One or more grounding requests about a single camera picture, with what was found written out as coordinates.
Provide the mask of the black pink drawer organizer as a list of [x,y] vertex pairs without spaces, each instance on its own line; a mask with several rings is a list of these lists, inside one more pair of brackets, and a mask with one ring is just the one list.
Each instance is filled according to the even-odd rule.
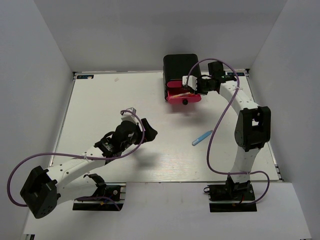
[[190,92],[183,88],[182,78],[187,76],[192,67],[198,62],[194,53],[167,54],[163,57],[163,87],[164,99],[171,105],[187,105],[201,101],[201,96],[172,98],[172,95]]

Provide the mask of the blue utility knife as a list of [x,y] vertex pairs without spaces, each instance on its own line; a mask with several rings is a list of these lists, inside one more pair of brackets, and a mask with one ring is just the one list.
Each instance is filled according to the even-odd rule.
[[206,139],[207,137],[209,137],[212,134],[213,130],[209,130],[205,133],[203,133],[202,135],[200,135],[199,137],[197,137],[192,143],[192,146],[196,146],[197,144],[199,144],[200,142],[202,142],[204,139]]

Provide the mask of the orange highlighter pen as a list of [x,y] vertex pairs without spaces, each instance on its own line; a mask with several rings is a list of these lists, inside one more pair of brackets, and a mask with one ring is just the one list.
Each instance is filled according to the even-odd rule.
[[184,93],[179,93],[172,95],[171,97],[174,98],[182,98],[182,97],[193,97],[195,94],[191,92],[184,92]]

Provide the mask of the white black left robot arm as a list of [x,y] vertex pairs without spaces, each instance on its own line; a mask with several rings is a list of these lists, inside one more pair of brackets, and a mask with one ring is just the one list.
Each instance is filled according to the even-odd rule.
[[132,145],[153,141],[157,134],[146,118],[141,123],[123,120],[114,131],[106,133],[85,151],[81,158],[72,157],[46,169],[41,166],[32,169],[20,196],[36,219],[47,216],[57,205],[71,200],[99,207],[111,204],[112,210],[120,210],[121,186],[106,184],[100,175],[91,171],[120,157]]

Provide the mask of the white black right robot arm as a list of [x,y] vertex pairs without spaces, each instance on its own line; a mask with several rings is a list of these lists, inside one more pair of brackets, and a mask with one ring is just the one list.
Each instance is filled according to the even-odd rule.
[[208,63],[209,78],[197,79],[201,93],[217,92],[237,114],[234,139],[237,152],[233,167],[227,173],[226,195],[236,200],[250,186],[250,173],[256,156],[271,138],[271,110],[249,98],[240,86],[238,75],[227,75],[223,63]]

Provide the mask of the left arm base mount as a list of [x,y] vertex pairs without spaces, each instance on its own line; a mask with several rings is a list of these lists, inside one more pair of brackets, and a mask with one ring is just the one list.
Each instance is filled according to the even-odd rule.
[[96,173],[85,174],[84,179],[94,182],[92,195],[81,196],[73,202],[73,211],[118,212],[122,209],[126,198],[125,183],[108,183]]

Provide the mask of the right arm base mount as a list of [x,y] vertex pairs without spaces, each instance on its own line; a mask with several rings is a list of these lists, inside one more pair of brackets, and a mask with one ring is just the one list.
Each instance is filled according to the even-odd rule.
[[247,190],[230,193],[225,184],[207,185],[203,192],[208,195],[211,213],[256,212],[255,193],[252,184]]

